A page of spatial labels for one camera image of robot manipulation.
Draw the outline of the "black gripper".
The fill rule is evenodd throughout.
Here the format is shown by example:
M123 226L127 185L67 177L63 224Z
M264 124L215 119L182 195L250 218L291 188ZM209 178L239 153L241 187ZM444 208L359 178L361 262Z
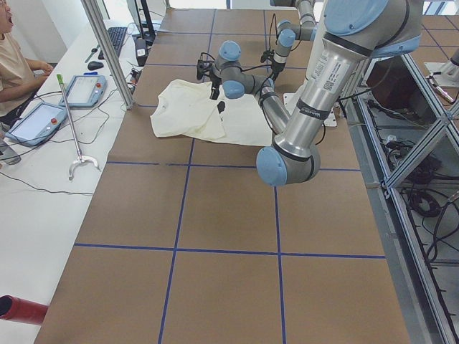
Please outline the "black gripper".
M206 52L201 52L197 60L197 80L202 81L208 77L212 81L211 100L217 100L219 97L220 77L214 72L215 58Z
M270 79L273 83L278 82L280 80L279 74L284 70L284 57L277 52L263 52L260 61L270 65Z

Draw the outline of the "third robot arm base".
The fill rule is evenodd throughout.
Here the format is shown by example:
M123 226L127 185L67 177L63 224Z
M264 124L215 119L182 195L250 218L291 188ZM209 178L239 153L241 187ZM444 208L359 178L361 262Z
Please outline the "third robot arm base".
M458 88L458 50L447 62L425 62L429 75L427 80L433 87Z

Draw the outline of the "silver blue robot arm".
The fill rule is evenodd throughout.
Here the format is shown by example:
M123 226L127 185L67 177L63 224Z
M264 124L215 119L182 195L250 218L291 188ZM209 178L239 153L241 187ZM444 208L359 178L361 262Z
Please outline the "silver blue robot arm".
M276 81L279 74L285 69L290 52L296 49L301 42L313 41L317 31L316 18L313 10L315 1L292 0L270 1L271 6L295 8L298 11L299 23L292 24L288 20L280 21L275 27L275 46L271 47L268 39L268 48L263 52L260 61L270 63L270 78Z
M243 71L240 46L224 42L212 61L197 62L197 78L209 77L211 98L253 95L274 133L270 146L256 159L257 172L271 186L302 183L320 168L314 138L338 100L358 63L416 50L422 26L421 1L329 1L316 20L312 1L285 1L298 10L300 22L278 25L276 48L265 54L272 71L280 73L295 41L313 41L318 59L311 59L308 76L295 107L288 111L274 91L272 77Z

